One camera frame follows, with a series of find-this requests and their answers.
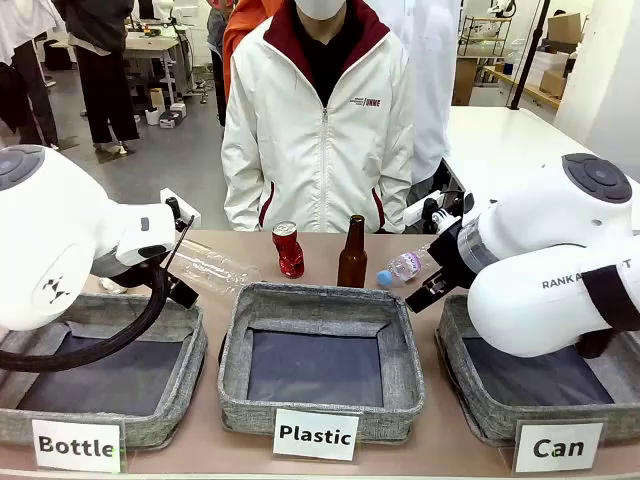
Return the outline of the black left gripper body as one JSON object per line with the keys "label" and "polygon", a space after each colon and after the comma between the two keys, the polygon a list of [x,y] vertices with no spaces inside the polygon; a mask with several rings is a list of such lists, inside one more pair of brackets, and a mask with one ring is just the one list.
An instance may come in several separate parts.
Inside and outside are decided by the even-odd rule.
{"label": "black left gripper body", "polygon": [[152,295],[163,301],[171,300],[185,309],[190,309],[199,297],[187,283],[160,265],[148,266],[145,276],[145,285],[150,288]]}

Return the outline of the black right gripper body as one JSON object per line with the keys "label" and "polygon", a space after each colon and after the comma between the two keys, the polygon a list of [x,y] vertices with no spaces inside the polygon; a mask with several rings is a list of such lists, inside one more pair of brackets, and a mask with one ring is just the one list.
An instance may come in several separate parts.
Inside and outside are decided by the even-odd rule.
{"label": "black right gripper body", "polygon": [[469,289],[477,273],[463,259],[458,246],[460,234],[468,227],[475,228],[476,220],[464,225],[461,218],[434,220],[437,238],[430,244],[428,253],[439,265],[439,270],[424,281],[429,290]]}

